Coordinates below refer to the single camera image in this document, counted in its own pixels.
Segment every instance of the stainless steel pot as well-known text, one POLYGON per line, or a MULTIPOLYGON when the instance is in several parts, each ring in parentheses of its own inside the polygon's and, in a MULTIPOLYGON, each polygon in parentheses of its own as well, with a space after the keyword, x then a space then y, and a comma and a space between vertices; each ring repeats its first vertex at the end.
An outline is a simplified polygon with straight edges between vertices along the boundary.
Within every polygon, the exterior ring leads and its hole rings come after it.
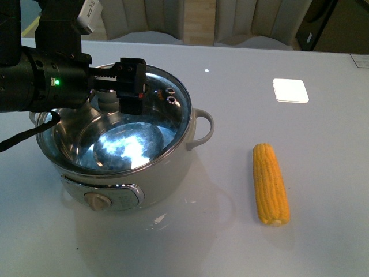
MULTIPOLYGON (((111 111, 115 93, 96 92, 78 110, 56 110, 60 123, 36 136, 69 194, 95 211, 142 208, 167 197, 187 174, 191 150, 214 132, 211 115, 192 109, 174 76, 148 66, 146 86, 142 115, 111 111), (210 131, 194 140, 198 117, 210 122, 210 131)), ((38 126, 50 115, 30 118, 38 126)))

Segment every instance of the chair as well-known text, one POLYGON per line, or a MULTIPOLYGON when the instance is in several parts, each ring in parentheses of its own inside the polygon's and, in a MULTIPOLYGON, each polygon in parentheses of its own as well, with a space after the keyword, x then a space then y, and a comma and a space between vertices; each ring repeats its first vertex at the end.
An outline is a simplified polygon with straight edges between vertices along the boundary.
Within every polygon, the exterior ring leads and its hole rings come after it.
POLYGON ((312 0, 216 0, 214 45, 293 50, 312 0))
POLYGON ((183 44, 185 0, 101 0, 107 39, 183 44))

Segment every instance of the pot rim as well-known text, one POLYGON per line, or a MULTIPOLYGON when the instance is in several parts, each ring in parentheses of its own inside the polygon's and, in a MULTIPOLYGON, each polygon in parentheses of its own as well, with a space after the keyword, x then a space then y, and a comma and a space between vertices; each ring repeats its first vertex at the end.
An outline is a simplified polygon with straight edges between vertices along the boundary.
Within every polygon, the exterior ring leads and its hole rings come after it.
MULTIPOLYGON (((112 64, 108 64, 108 65, 102 65, 99 66, 99 68, 105 67, 105 66, 112 66, 112 64)), ((174 152, 174 150, 176 150, 178 148, 179 145, 181 145, 181 143, 183 143, 183 141, 185 140, 185 138, 187 137, 189 130, 190 130, 190 125, 192 125, 194 122, 194 118, 193 118, 193 108, 192 108, 192 102, 191 102, 191 98, 190 95, 188 93, 187 88, 183 85, 183 83, 178 80, 175 76, 173 76, 171 73, 168 73, 167 71, 157 68, 155 66, 151 66, 151 65, 147 65, 147 67, 154 69, 154 70, 158 70, 159 72, 162 72, 164 74, 167 74, 169 76, 171 76, 172 78, 174 78, 174 80, 176 82, 178 82, 178 86, 181 88, 181 93, 185 93, 186 97, 188 98, 188 111, 189 111, 189 116, 188 116, 188 120, 186 122, 186 128, 183 132, 183 134, 180 136, 179 139, 177 139, 177 141, 170 147, 168 148, 165 152, 163 152, 160 156, 156 157, 155 159, 151 160, 150 162, 143 164, 142 166, 136 167, 134 169, 128 169, 128 170, 95 170, 95 169, 88 169, 86 167, 82 167, 79 166, 77 164, 74 164, 71 162, 71 160, 67 159, 65 157, 65 155, 63 155, 60 151, 58 151, 58 156, 53 156, 50 155, 50 153, 48 151, 46 151, 46 149, 50 149, 50 146, 47 146, 47 144, 44 142, 43 139, 43 133, 39 133, 36 135, 36 141, 37 144, 39 145, 40 149, 42 150, 42 152, 44 153, 44 155, 57 167, 59 167, 61 170, 63 171, 67 171, 69 173, 72 174, 76 174, 79 176, 83 176, 83 177, 92 177, 92 178, 97 178, 97 179, 101 179, 101 178, 116 178, 116 177, 124 177, 124 176, 128 176, 128 175, 132 175, 135 173, 138 173, 142 170, 147 169, 148 167, 152 167, 157 163, 160 163, 163 159, 165 159, 166 157, 168 157, 170 154, 172 154, 174 152)), ((55 109, 56 112, 63 110, 62 108, 59 109, 55 109)), ((44 122, 46 117, 48 116, 48 112, 43 112, 40 113, 37 116, 36 119, 36 126, 38 126, 39 122, 44 122)))

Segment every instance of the black cable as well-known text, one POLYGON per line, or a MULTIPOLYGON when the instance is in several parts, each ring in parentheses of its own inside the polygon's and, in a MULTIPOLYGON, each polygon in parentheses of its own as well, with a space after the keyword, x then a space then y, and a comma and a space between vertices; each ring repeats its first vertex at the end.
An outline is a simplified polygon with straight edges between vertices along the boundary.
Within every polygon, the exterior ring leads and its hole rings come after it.
POLYGON ((10 147, 17 145, 21 141, 24 141, 38 133, 42 133, 43 131, 46 131, 47 129, 58 124, 58 122, 60 121, 60 115, 54 111, 50 111, 50 113, 52 115, 52 119, 50 121, 43 123, 40 126, 37 126, 33 129, 29 129, 27 131, 16 134, 15 136, 11 138, 2 141, 0 143, 0 152, 8 150, 10 147))

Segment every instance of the corn cob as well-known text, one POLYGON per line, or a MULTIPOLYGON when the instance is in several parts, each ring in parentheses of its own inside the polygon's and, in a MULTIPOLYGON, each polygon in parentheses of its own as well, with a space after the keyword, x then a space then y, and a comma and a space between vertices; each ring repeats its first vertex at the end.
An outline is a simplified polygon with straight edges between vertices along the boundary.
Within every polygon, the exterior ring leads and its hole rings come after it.
POLYGON ((289 207, 282 173, 273 147, 260 143, 253 150, 255 198, 260 221, 281 226, 289 222, 289 207))

